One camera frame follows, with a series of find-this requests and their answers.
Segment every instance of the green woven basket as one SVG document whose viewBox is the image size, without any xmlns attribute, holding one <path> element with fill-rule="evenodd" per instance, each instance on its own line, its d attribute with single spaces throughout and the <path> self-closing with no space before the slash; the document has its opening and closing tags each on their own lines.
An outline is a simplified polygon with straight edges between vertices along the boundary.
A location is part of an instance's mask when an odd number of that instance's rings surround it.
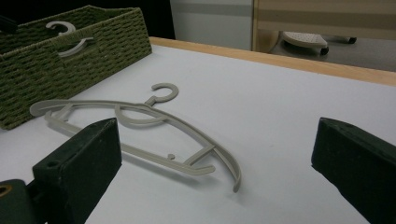
<svg viewBox="0 0 396 224">
<path fill-rule="evenodd" d="M 51 21 L 76 27 L 68 35 L 46 28 Z M 60 57 L 82 38 L 79 53 Z M 151 53 L 140 8 L 86 6 L 0 32 L 0 127 L 12 129 L 32 118 L 31 104 L 70 98 Z"/>
</svg>

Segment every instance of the gray object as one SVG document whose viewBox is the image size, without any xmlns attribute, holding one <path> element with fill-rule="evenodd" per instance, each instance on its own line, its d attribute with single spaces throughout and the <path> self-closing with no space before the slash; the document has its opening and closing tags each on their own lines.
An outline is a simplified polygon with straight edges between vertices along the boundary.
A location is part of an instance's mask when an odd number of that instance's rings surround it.
<svg viewBox="0 0 396 224">
<path fill-rule="evenodd" d="M 226 164 L 227 168 L 230 170 L 231 174 L 234 178 L 233 192 L 237 192 L 239 190 L 241 184 L 241 170 L 238 162 L 233 157 L 233 155 L 222 147 L 215 140 L 207 136 L 205 133 L 201 132 L 194 126 L 190 125 L 188 122 L 179 119 L 171 114 L 168 114 L 159 109 L 153 108 L 156 103 L 163 103 L 174 99 L 178 95 L 177 86 L 170 83 L 160 83 L 152 86 L 153 90 L 158 90 L 160 88 L 169 88 L 172 90 L 172 93 L 165 97 L 150 97 L 144 104 L 134 104 L 134 103 L 126 103 L 126 102 L 118 102 L 118 101 L 71 101 L 71 100 L 48 100 L 41 101 L 33 104 L 30 107 L 30 113 L 33 116 L 43 116 L 45 115 L 45 120 L 48 122 L 57 125 L 71 133 L 78 133 L 81 128 L 69 124 L 65 122 L 62 117 L 73 107 L 83 107 L 83 106 L 107 106 L 114 107 L 115 114 L 119 122 L 124 125 L 145 125 L 157 122 L 167 122 L 174 127 L 180 129 L 181 131 L 193 136 L 194 139 L 199 140 L 204 143 L 204 148 L 190 156 L 184 162 L 173 161 L 175 156 L 173 154 L 169 154 L 167 158 L 158 156 L 156 154 L 147 152 L 137 147 L 127 146 L 125 144 L 121 144 L 121 149 L 124 152 L 133 154 L 139 158 L 152 161 L 158 163 L 160 165 L 178 170 L 180 172 L 189 174 L 189 175 L 204 175 L 208 173 L 212 173 L 215 171 L 215 167 L 213 165 L 208 165 L 204 167 L 192 167 L 196 162 L 198 162 L 205 155 L 210 152 L 215 152 L 220 159 Z M 148 114 L 153 117 L 153 119 L 130 119 L 122 114 L 122 109 L 128 108 L 129 110 L 141 112 Z"/>
<path fill-rule="evenodd" d="M 283 32 L 282 36 L 285 43 L 302 48 L 321 48 L 320 55 L 326 55 L 329 52 L 327 41 L 321 35 Z"/>
<path fill-rule="evenodd" d="M 71 34 L 76 31 L 76 27 L 68 21 L 51 21 L 51 22 L 47 23 L 46 27 L 53 30 L 58 25 L 62 25 L 67 29 L 65 32 L 60 32 L 58 35 L 68 35 L 68 34 Z M 79 43 L 77 45 L 75 45 L 72 49 L 69 49 L 69 50 L 63 51 L 63 52 L 59 52 L 58 55 L 61 58 L 72 56 L 72 55 L 80 52 L 82 49 L 84 49 L 87 46 L 88 40 L 93 40 L 93 37 L 82 38 L 79 41 Z"/>
</svg>

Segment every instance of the hanger hook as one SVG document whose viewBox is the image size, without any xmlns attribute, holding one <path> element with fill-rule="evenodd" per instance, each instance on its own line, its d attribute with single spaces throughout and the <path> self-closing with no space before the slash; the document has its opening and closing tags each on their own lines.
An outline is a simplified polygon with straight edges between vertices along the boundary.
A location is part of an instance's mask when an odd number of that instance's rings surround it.
<svg viewBox="0 0 396 224">
<path fill-rule="evenodd" d="M 171 89 L 171 93 L 167 96 L 163 97 L 157 97 L 157 96 L 151 96 L 146 102 L 146 105 L 155 105 L 156 103 L 163 103 L 167 102 L 170 100 L 173 100 L 177 95 L 178 95 L 178 87 L 175 86 L 174 84 L 171 83 L 159 83 L 151 87 L 154 91 L 162 88 L 168 88 Z"/>
<path fill-rule="evenodd" d="M 68 21 L 50 21 L 47 23 L 46 27 L 53 30 L 57 25 L 62 25 L 67 28 L 67 31 L 60 32 L 58 35 L 68 35 L 76 31 L 76 27 Z"/>
</svg>

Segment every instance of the white wall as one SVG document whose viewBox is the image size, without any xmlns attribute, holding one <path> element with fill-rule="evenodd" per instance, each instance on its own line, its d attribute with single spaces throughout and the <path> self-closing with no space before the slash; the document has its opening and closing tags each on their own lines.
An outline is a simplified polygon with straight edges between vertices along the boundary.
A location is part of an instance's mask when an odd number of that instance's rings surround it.
<svg viewBox="0 0 396 224">
<path fill-rule="evenodd" d="M 251 49 L 252 0 L 171 0 L 176 39 Z"/>
</svg>

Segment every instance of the wooden table edge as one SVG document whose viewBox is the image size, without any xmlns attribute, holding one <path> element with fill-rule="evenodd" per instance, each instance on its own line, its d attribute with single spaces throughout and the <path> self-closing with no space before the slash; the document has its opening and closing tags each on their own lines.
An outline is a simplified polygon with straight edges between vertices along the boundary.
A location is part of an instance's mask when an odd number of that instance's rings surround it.
<svg viewBox="0 0 396 224">
<path fill-rule="evenodd" d="M 377 84 L 396 86 L 395 72 L 375 70 L 370 68 L 362 68 L 362 67 L 349 66 L 349 65 L 336 64 L 336 63 L 310 61 L 310 60 L 297 59 L 286 56 L 254 52 L 243 49 L 230 49 L 230 48 L 224 48 L 218 46 L 191 43 L 180 40 L 164 39 L 159 37 L 150 37 L 149 40 L 151 44 L 163 46 L 163 47 L 192 50 L 201 53 L 208 53 L 208 54 L 219 55 L 234 59 L 241 59 L 255 63 L 267 63 L 271 65 L 298 69 L 298 70 L 329 75 L 334 77 L 344 77 L 344 78 L 350 78 L 350 79 L 372 82 Z"/>
</svg>

